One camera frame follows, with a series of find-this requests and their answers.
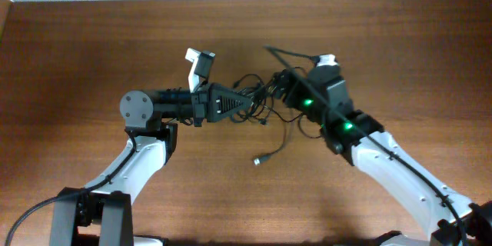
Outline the black USB cable thick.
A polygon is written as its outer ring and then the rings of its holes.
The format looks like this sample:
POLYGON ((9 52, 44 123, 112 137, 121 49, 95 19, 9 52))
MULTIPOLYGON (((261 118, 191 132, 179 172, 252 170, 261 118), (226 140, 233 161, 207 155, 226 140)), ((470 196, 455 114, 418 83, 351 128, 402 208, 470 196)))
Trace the black USB cable thick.
MULTIPOLYGON (((257 83, 256 79, 252 77, 246 78, 239 86, 239 89, 243 88, 244 86, 255 85, 256 83, 257 83)), ((277 102, 279 101, 279 99, 274 99, 274 100, 275 100, 274 109, 277 110, 284 118, 293 118, 294 116, 296 116, 295 113, 291 113, 289 117, 287 115, 283 115, 282 112, 279 111, 277 108, 277 102)), ((289 141, 291 140, 292 127, 294 124, 294 122, 284 123, 275 115, 272 115, 268 119, 268 123, 266 125, 260 125, 259 123, 253 121, 246 121, 244 123, 250 123, 251 125, 255 125, 259 128, 268 128, 272 125, 272 123, 274 125, 277 125, 277 128, 274 129, 275 135, 268 135, 267 138, 273 138, 274 136, 276 136, 278 138, 278 141, 274 142, 275 146, 271 146, 270 148, 265 148, 263 151, 258 152, 251 159, 251 163, 255 167, 264 165, 266 162, 271 160, 275 155, 279 154, 287 147, 289 141)))

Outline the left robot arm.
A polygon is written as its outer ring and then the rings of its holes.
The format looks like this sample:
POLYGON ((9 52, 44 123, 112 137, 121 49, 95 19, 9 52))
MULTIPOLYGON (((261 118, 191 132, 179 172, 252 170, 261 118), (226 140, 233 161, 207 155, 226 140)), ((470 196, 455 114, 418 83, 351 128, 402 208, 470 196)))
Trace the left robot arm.
POLYGON ((59 193, 49 243, 164 246, 164 238, 134 234, 131 206, 175 151, 178 124, 217 122, 252 103, 250 96, 217 83, 127 92, 120 102, 128 135, 124 150, 83 188, 59 193))

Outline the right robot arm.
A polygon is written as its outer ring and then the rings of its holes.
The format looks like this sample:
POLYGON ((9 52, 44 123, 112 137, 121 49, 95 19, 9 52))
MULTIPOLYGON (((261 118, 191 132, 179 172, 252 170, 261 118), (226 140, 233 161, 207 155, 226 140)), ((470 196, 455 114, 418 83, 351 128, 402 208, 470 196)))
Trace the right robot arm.
POLYGON ((478 205, 450 188, 380 122, 355 109, 338 66, 316 66, 305 76, 286 68, 273 74, 268 92, 318 124, 327 147, 392 196, 429 245, 491 243, 491 203, 478 205))

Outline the black USB cable thin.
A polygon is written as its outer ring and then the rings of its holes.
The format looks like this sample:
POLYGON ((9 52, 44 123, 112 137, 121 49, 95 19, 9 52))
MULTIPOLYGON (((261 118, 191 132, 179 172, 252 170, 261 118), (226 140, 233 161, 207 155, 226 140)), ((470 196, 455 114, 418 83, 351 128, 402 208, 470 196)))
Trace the black USB cable thin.
POLYGON ((277 110, 274 109, 274 96, 272 92, 269 92, 270 88, 273 88, 273 80, 265 82, 258 74, 248 73, 243 75, 232 85, 232 88, 240 95, 245 96, 251 100, 251 104, 244 110, 235 112, 229 118, 236 124, 244 123, 246 121, 257 122, 260 125, 266 125, 268 119, 275 115, 284 123, 292 123, 298 120, 302 114, 294 116, 293 118, 284 118, 277 110), (241 83, 246 79, 252 77, 257 80, 255 85, 244 86, 239 89, 241 83))

